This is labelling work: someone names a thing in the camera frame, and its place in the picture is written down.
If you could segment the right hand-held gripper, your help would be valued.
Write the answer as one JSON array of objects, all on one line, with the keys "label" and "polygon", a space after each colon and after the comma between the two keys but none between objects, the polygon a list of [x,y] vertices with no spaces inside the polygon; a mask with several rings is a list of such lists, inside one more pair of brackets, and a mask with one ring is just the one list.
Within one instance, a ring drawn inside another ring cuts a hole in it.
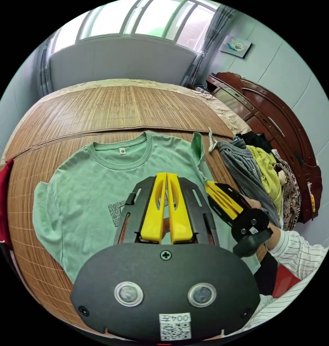
[{"label": "right hand-held gripper", "polygon": [[268,215],[251,208],[244,196],[228,184],[207,181],[205,190],[211,209],[231,227],[237,243],[233,253],[238,257],[253,256],[272,235]]}]

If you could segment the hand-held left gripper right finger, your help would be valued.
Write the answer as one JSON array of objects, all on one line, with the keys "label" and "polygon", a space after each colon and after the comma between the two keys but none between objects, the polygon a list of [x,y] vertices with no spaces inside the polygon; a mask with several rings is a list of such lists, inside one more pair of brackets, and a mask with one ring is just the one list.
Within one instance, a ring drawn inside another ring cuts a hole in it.
[{"label": "hand-held left gripper right finger", "polygon": [[167,173],[167,192],[171,242],[188,243],[193,237],[193,232],[176,174]]}]

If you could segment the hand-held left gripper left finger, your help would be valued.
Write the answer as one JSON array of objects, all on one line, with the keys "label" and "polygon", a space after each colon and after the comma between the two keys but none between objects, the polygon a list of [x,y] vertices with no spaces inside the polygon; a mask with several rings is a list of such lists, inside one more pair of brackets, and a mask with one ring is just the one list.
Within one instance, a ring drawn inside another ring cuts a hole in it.
[{"label": "hand-held left gripper left finger", "polygon": [[141,228],[141,238],[147,242],[161,242],[164,220],[167,173],[158,173],[149,196]]}]

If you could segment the person's right hand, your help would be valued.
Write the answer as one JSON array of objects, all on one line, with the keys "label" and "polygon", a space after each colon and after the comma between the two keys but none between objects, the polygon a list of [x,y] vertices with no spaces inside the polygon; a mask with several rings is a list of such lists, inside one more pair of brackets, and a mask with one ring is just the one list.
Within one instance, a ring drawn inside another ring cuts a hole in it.
[{"label": "person's right hand", "polygon": [[[254,199],[250,199],[246,196],[244,198],[247,201],[247,203],[250,205],[251,208],[260,209],[263,212],[267,212],[267,210],[263,209],[263,207],[259,201],[254,200]],[[268,251],[271,251],[276,247],[276,245],[279,242],[279,239],[281,236],[281,234],[280,234],[281,230],[275,224],[273,224],[271,221],[269,221],[268,227],[272,230],[272,235],[271,235],[270,239],[268,239],[265,242],[265,246],[266,246]]]}]

